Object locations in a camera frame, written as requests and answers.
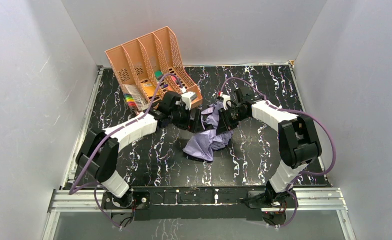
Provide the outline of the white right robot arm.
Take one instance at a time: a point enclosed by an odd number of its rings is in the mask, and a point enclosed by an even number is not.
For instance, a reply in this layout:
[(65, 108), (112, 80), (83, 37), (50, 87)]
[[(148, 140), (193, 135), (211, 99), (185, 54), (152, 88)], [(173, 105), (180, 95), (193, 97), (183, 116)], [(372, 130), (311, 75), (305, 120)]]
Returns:
[(233, 130), (240, 121), (253, 118), (273, 128), (278, 134), (281, 162), (275, 174), (267, 181), (265, 193), (249, 195), (250, 200), (262, 199), (267, 203), (280, 202), (289, 196), (292, 180), (322, 153), (314, 121), (309, 116), (281, 110), (268, 100), (235, 90), (237, 101), (219, 93), (219, 135)]

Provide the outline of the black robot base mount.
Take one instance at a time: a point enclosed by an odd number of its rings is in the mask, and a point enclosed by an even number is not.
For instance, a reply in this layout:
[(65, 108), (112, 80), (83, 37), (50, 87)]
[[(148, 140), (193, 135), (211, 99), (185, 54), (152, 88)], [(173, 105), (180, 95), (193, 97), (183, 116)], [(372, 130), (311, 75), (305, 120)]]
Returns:
[(281, 225), (296, 206), (295, 192), (273, 193), (264, 186), (134, 187), (123, 199), (104, 193), (101, 206), (136, 221), (159, 219), (246, 219)]

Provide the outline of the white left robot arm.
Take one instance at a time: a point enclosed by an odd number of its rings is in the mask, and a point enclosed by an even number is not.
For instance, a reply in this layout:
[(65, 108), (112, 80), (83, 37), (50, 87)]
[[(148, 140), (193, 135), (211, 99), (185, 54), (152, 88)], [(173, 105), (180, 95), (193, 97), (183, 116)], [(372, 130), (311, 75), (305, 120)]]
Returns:
[(195, 111), (197, 116), (191, 119), (192, 103), (196, 98), (197, 94), (192, 91), (168, 91), (158, 104), (150, 104), (134, 118), (114, 127), (88, 131), (76, 156), (81, 172), (75, 182), (88, 173), (96, 184), (102, 185), (114, 197), (124, 199), (130, 186), (116, 169), (119, 152), (169, 124), (195, 132), (201, 126), (199, 109)]

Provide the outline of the lavender folding umbrella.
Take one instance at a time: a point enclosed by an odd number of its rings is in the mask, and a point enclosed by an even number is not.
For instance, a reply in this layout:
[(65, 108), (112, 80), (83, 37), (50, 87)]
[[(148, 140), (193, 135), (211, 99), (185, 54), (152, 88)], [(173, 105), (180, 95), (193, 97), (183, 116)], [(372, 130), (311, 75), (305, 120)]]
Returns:
[(202, 115), (207, 115), (206, 120), (201, 120), (202, 123), (212, 125), (213, 129), (197, 133), (193, 135), (183, 152), (200, 161), (213, 162), (214, 152), (225, 148), (233, 136), (233, 130), (217, 134), (216, 130), (219, 124), (219, 111), (223, 109), (223, 103), (217, 102), (211, 104), (209, 108), (202, 111)]

